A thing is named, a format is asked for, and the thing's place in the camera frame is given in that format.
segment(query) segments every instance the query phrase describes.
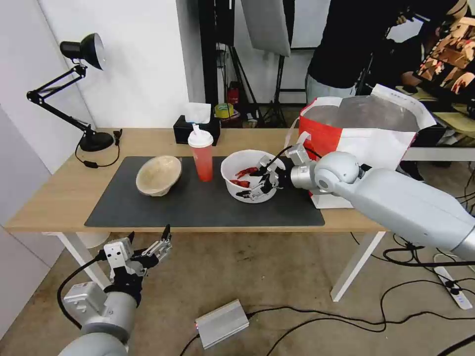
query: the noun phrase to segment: black desk lamp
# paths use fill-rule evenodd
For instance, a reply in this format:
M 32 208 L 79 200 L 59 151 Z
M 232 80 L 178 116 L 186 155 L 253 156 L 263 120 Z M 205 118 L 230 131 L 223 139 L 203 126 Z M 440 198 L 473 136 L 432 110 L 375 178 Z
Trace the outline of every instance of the black desk lamp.
M 83 151 L 95 152 L 101 151 L 114 143 L 114 138 L 108 133 L 98 133 L 91 128 L 91 125 L 81 120 L 75 119 L 72 116 L 66 115 L 62 111 L 59 111 L 55 107 L 46 103 L 46 99 L 57 93 L 58 91 L 67 88 L 71 84 L 81 80 L 86 76 L 86 69 L 81 59 L 88 62 L 93 67 L 103 70 L 105 65 L 104 46 L 97 33 L 87 35 L 81 42 L 61 42 L 59 45 L 61 53 L 71 59 L 76 64 L 74 68 L 70 69 L 66 73 L 53 79 L 51 82 L 39 87 L 38 89 L 29 91 L 26 97 L 29 101 L 41 106 L 52 114 L 59 116 L 64 121 L 69 122 L 71 125 L 77 127 L 84 132 L 84 136 L 79 142 L 79 146 Z M 68 75 L 76 73 L 78 77 L 72 79 L 66 84 L 58 87 L 51 87 L 52 84 L 67 77 Z

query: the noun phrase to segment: table leg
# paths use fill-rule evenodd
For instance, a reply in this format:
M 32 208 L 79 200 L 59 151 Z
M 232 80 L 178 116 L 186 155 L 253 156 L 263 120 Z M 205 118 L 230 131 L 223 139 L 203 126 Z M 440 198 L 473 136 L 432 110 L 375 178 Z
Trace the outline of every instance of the table leg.
M 373 233 L 366 234 L 358 249 L 351 257 L 350 262 L 346 265 L 345 270 L 336 281 L 330 295 L 334 302 L 338 302 L 346 292 L 351 282 L 355 279 L 366 260 L 371 256 L 376 246 L 384 236 L 385 231 L 380 231 L 376 235 Z
M 89 262 L 93 259 L 92 255 L 85 247 L 84 243 L 80 240 L 79 236 L 74 232 L 44 232 L 45 235 L 55 235 L 61 240 L 63 245 L 68 249 L 68 251 L 73 255 L 74 259 L 79 263 L 79 265 L 84 265 L 86 262 Z M 88 276 L 96 282 L 99 287 L 104 289 L 110 284 L 109 278 L 105 273 L 100 269 L 99 265 L 93 264 L 90 267 L 84 270 Z

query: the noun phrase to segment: beige bowl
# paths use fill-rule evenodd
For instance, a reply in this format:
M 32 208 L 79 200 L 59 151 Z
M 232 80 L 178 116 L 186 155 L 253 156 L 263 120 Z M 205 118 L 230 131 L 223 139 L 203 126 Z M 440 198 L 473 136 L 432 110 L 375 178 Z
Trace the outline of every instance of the beige bowl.
M 140 193 L 163 196 L 182 173 L 182 163 L 173 156 L 159 156 L 145 162 L 137 173 L 135 184 Z

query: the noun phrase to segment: desk mat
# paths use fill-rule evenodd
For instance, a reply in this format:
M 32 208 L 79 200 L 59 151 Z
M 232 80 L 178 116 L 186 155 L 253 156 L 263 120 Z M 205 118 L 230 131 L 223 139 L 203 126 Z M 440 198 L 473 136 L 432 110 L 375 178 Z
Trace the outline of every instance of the desk mat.
M 267 202 L 234 199 L 221 177 L 225 157 L 213 157 L 213 180 L 201 182 L 192 157 L 183 157 L 180 179 L 163 197 L 141 194 L 135 185 L 151 157 L 126 157 L 102 194 L 86 226 L 174 227 L 322 226 L 325 221 L 303 189 L 280 189 Z

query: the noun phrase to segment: red cup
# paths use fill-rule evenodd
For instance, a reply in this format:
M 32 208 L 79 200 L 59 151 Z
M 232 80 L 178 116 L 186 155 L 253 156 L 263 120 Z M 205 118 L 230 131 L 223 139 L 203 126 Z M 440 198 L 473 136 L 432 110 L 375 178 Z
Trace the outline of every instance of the red cup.
M 202 181 L 213 179 L 213 154 L 211 145 L 213 136 L 205 130 L 200 130 L 198 125 L 193 124 L 193 131 L 188 137 L 188 144 L 193 152 L 196 172 Z
M 213 179 L 213 154 L 211 146 L 203 148 L 191 148 L 193 152 L 194 164 L 196 172 L 202 181 L 210 181 Z

